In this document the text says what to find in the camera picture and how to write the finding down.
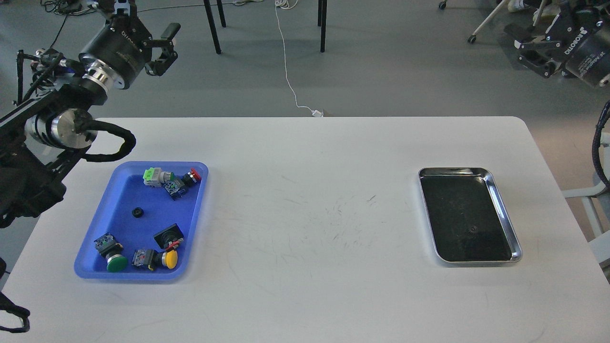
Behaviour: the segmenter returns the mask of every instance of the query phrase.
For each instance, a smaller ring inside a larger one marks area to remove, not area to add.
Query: white table
[[[73,262],[122,162],[80,162],[4,288],[32,311],[2,342],[608,342],[610,287],[517,118],[116,118],[125,160],[201,161],[188,269],[83,280]],[[116,147],[99,135],[92,153]],[[449,268],[417,173],[483,167],[523,259]]]

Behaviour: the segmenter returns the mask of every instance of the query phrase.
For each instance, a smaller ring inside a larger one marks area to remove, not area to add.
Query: yellow push button
[[[165,266],[169,269],[174,269],[178,264],[178,252],[171,250],[165,253]]]

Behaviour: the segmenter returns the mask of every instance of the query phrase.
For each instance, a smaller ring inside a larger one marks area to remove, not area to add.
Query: small black rubber ring
[[[131,214],[133,214],[136,218],[140,218],[144,215],[144,210],[142,208],[134,208],[134,210],[131,211]]]

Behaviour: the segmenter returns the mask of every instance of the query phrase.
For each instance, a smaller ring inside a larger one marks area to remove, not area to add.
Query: green push button
[[[127,257],[123,255],[115,255],[108,259],[106,270],[108,270],[110,273],[120,272],[127,267],[127,263]]]

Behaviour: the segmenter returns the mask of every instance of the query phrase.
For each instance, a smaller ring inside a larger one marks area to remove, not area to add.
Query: stainless steel tray
[[[424,168],[419,173],[436,254],[458,265],[517,262],[522,251],[491,173]]]

